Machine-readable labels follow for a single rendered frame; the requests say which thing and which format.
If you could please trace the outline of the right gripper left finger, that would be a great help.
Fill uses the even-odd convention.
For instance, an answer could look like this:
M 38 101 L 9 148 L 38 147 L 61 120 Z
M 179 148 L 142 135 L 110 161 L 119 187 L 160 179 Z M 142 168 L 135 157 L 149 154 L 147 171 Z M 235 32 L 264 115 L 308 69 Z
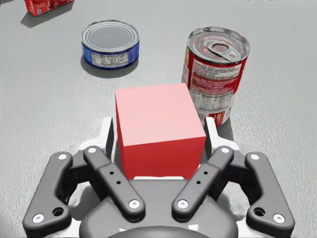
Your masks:
M 113 119 L 106 117 L 98 138 L 82 143 L 76 154 L 51 155 L 22 221 L 27 237 L 42 238 L 68 228 L 72 223 L 70 197 L 78 184 L 87 181 L 100 200 L 110 197 L 126 220 L 144 219 L 144 200 L 111 161 L 113 144 Z

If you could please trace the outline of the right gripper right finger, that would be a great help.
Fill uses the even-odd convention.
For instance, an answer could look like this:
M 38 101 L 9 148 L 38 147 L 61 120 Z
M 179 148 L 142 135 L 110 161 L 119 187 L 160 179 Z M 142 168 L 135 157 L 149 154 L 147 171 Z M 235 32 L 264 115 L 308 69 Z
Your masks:
M 267 156 L 260 152 L 243 155 L 237 143 L 220 137 L 215 121 L 206 117 L 205 151 L 202 163 L 173 200 L 171 213 L 178 222 L 188 222 L 207 196 L 217 200 L 228 182 L 240 185 L 250 207 L 246 224 L 276 238 L 289 238 L 295 219 Z

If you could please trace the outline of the pink cube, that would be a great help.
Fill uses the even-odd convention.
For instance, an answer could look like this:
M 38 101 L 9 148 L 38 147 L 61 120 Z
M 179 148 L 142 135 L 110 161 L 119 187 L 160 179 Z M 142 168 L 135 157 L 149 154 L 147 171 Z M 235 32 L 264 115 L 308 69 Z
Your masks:
M 192 176 L 206 134 L 186 84 L 116 89 L 115 106 L 121 166 L 128 179 Z

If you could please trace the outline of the red and white can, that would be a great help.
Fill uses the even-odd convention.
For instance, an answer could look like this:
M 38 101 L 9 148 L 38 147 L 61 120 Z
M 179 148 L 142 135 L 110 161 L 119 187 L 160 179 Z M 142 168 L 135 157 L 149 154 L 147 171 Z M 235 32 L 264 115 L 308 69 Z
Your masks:
M 220 126 L 229 119 L 249 53 L 248 40 L 230 29 L 209 26 L 189 34 L 182 82 L 202 123 L 212 117 Z

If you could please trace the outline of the blue flat can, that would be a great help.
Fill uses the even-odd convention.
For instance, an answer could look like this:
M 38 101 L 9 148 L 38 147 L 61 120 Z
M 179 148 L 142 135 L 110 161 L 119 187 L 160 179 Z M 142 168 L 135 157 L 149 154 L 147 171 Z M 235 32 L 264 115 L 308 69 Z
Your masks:
M 139 57 L 140 36 L 131 24 L 119 20 L 101 20 L 81 32 L 83 59 L 100 69 L 121 69 Z

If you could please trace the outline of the red and white carton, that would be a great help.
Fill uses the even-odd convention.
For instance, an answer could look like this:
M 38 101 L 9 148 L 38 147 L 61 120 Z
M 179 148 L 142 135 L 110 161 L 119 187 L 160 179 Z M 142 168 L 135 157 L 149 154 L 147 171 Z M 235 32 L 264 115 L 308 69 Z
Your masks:
M 27 11 L 33 16 L 39 16 L 59 6 L 73 3 L 75 0 L 24 0 Z

